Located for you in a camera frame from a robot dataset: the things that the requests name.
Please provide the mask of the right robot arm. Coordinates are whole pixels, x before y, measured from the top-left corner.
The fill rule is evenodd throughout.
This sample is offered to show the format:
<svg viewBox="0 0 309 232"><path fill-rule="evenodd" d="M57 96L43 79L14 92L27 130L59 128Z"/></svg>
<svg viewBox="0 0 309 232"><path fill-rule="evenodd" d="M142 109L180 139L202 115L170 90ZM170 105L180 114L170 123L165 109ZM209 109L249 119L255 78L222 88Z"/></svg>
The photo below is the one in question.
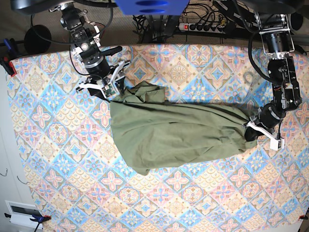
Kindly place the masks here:
<svg viewBox="0 0 309 232"><path fill-rule="evenodd" d="M124 68L129 60L121 60L116 65L109 65L106 57L111 57L123 50L121 46L102 50L100 35L103 33L95 22L87 17L87 10L77 9L72 1L56 6L49 11L61 11L60 23L70 32L73 45L71 54L84 64L88 74L82 77L76 87L80 92L87 89L91 96L108 101L124 91Z"/></svg>

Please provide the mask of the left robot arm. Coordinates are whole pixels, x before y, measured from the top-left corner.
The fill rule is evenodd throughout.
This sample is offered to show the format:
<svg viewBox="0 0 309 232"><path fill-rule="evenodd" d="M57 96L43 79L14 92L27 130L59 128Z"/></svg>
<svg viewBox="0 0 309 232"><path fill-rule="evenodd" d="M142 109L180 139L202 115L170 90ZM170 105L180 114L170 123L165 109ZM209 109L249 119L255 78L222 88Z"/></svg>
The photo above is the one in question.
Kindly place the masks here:
<svg viewBox="0 0 309 232"><path fill-rule="evenodd" d="M275 127L281 125L287 112L298 109L302 103L294 60L290 55L295 47L287 15L258 12L254 14L263 43L263 51L268 57L268 75L264 75L254 63L252 38L249 40L248 47L249 60L254 69L272 84L273 100L260 107L258 113L251 116L244 124L245 138L247 141L253 141L258 136L264 135L270 139L270 149L280 150L284 148L284 139L280 131L275 131Z"/></svg>

